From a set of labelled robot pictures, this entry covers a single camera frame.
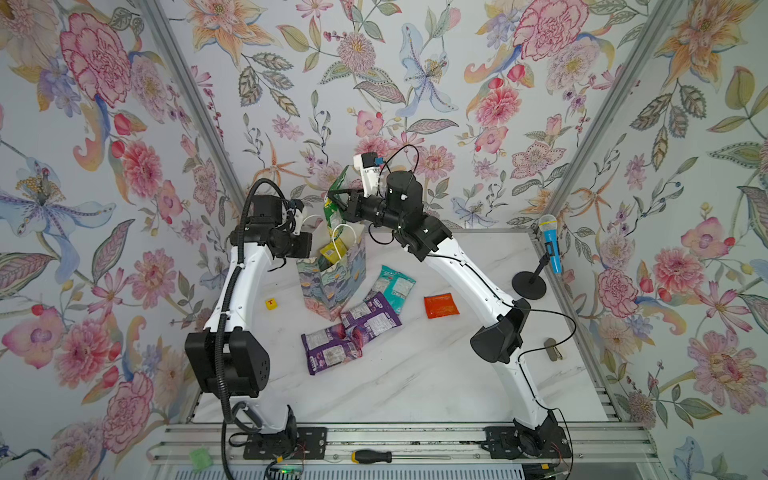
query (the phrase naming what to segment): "snack bag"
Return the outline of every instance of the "snack bag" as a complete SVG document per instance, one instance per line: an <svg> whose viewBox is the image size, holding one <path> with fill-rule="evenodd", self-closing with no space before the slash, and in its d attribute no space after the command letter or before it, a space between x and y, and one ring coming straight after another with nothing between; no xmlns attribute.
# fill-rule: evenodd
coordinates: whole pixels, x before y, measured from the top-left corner
<svg viewBox="0 0 768 480"><path fill-rule="evenodd" d="M361 352L362 347L377 336L402 325L383 293L377 293L370 300L347 312L341 312L341 322L346 328L347 338L351 339Z"/></svg>
<svg viewBox="0 0 768 480"><path fill-rule="evenodd" d="M379 278L376 279L371 291L366 295L366 300L372 299L378 292L384 293L384 298L395 310L395 313L401 313L402 305L406 302L406 298L414 285L416 285L416 280L410 276L383 265Z"/></svg>
<svg viewBox="0 0 768 480"><path fill-rule="evenodd" d="M337 323L319 332L302 334L306 366L310 375L362 356L360 349L346 336L344 326Z"/></svg>

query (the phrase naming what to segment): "blue microphone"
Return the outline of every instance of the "blue microphone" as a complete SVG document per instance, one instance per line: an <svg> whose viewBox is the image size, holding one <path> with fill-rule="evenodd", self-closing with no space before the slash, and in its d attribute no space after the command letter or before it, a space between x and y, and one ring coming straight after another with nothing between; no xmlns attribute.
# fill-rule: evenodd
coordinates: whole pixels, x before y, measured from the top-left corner
<svg viewBox="0 0 768 480"><path fill-rule="evenodd" d="M547 253L549 253L552 271L562 273L560 249L558 249L558 219L554 215L543 215L538 220L538 227L544 233L544 247L547 249Z"/></svg>

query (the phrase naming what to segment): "teal snack bag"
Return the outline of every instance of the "teal snack bag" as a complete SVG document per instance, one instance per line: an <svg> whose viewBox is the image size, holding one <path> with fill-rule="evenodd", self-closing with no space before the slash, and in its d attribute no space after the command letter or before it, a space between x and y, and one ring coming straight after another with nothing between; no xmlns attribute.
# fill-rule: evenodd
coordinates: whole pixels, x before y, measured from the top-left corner
<svg viewBox="0 0 768 480"><path fill-rule="evenodd" d="M374 295L381 292L395 313L400 314L402 305L406 302L406 298L408 298L414 285L416 285L416 280L410 276L383 265L382 272L371 287L371 291L366 295L365 301L372 299Z"/></svg>

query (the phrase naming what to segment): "screwdriver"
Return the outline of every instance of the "screwdriver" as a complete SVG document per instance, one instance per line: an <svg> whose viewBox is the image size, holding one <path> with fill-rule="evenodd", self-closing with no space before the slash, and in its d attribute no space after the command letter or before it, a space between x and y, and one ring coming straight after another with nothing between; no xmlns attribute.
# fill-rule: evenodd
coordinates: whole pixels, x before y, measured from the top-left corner
<svg viewBox="0 0 768 480"><path fill-rule="evenodd" d="M371 463L387 462L392 460L451 460L452 457L446 455L393 455L392 452L377 452L376 450L358 450L352 452L352 461L362 465Z"/></svg>

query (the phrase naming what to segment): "black round base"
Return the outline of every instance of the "black round base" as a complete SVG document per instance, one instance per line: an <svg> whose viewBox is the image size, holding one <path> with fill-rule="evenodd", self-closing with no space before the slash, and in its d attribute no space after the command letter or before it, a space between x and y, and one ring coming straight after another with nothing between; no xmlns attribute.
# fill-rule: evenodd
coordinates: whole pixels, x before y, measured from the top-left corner
<svg viewBox="0 0 768 480"><path fill-rule="evenodd" d="M533 272L519 272L512 277L512 288L523 298L538 300L547 293L547 284L539 275Z"/></svg>

